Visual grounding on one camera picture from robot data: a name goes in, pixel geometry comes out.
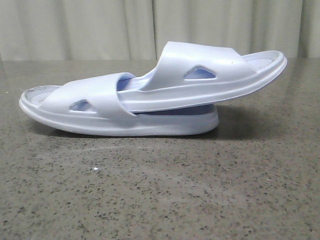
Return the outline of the white pleated curtain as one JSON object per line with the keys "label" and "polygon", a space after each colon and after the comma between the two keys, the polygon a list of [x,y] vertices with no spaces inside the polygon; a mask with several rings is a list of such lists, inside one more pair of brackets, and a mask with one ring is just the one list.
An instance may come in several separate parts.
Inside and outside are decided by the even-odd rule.
{"label": "white pleated curtain", "polygon": [[153,60],[168,41],[320,55],[317,0],[3,0],[5,61]]}

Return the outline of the light blue slipper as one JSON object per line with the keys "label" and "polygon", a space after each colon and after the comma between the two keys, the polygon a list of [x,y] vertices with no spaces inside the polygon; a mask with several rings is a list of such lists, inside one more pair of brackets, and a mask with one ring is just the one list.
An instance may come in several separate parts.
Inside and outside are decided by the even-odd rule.
{"label": "light blue slipper", "polygon": [[120,81],[117,93],[136,113],[201,106],[253,93],[286,64],[277,50],[240,55],[228,47],[170,41],[153,70]]}
{"label": "light blue slipper", "polygon": [[214,105],[173,113],[134,114],[117,93],[117,83],[133,74],[114,73],[65,85],[38,86],[22,93],[19,105],[31,118],[66,132],[98,136],[174,136],[209,132],[219,124]]}

